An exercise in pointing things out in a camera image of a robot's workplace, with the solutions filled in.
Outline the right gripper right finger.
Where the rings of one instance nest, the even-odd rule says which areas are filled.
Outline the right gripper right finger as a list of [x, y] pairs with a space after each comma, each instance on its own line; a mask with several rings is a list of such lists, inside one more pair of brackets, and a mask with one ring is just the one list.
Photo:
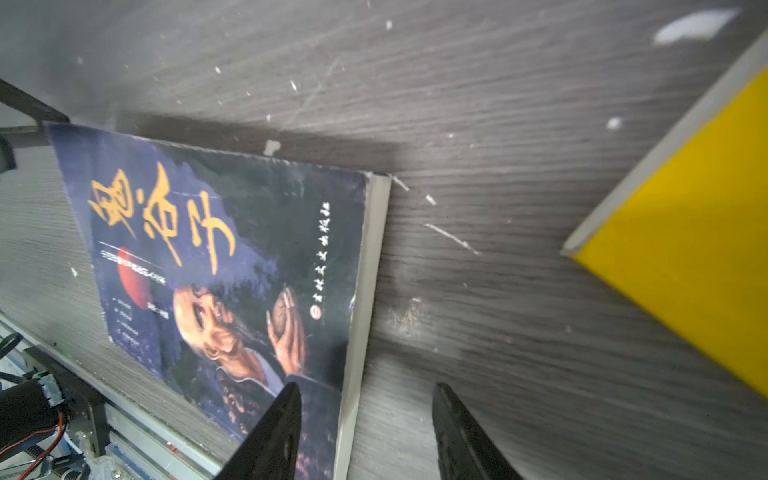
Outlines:
[[446, 383], [434, 387], [432, 419], [441, 479], [523, 479]]

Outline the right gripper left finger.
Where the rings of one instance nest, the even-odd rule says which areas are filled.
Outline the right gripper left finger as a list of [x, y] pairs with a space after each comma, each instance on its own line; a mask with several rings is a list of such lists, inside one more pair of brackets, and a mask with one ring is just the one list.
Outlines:
[[288, 383], [214, 479], [293, 479], [301, 424], [300, 389]]

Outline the dark portrait book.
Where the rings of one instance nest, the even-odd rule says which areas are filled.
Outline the dark portrait book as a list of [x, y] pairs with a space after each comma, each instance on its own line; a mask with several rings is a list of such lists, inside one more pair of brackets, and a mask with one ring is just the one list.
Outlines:
[[240, 441], [297, 385], [297, 477], [345, 478], [389, 177], [45, 131], [110, 341]]

